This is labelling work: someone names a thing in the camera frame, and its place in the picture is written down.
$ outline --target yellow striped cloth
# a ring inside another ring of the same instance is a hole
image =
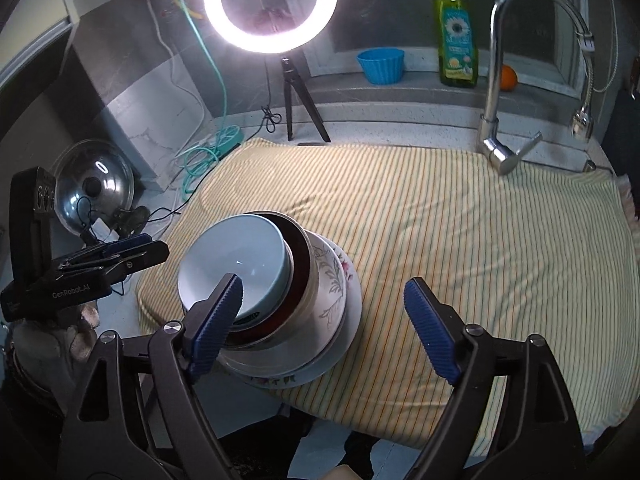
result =
[[[278,210],[334,240],[362,282],[360,329],[321,378],[281,390],[306,412],[423,446],[450,394],[402,307],[422,276],[492,335],[549,341],[586,442],[640,392],[640,287],[620,196],[604,172],[521,164],[498,177],[481,155],[391,146],[298,147],[252,140],[212,172],[166,237],[168,261],[138,285],[143,333],[182,315],[188,247],[229,215]],[[488,449],[500,381],[474,454]]]

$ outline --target dish soap bottle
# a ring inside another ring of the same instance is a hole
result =
[[[440,81],[472,88],[478,82],[478,49],[473,41],[468,0],[434,0]]]

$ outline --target faucet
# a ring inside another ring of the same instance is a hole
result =
[[[478,125],[478,148],[489,159],[498,174],[505,175],[514,170],[522,158],[542,140],[542,134],[533,137],[517,152],[512,152],[497,139],[498,132],[498,97],[500,95],[500,74],[502,73],[502,23],[504,13],[511,0],[496,0],[491,13],[491,47],[489,52],[489,73],[484,113],[480,115]],[[593,131],[591,117],[591,96],[593,94],[593,36],[584,22],[582,15],[569,0],[553,0],[560,5],[569,17],[574,20],[578,44],[587,67],[587,81],[583,91],[583,101],[571,120],[572,135],[581,140],[589,140]]]

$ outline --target orange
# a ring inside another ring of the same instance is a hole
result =
[[[502,74],[500,77],[500,90],[511,92],[518,84],[518,74],[509,65],[502,66]]]

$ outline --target metal lid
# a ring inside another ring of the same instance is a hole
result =
[[[56,163],[55,210],[62,225],[79,235],[100,217],[107,224],[133,202],[129,163],[116,146],[89,139],[73,145]]]

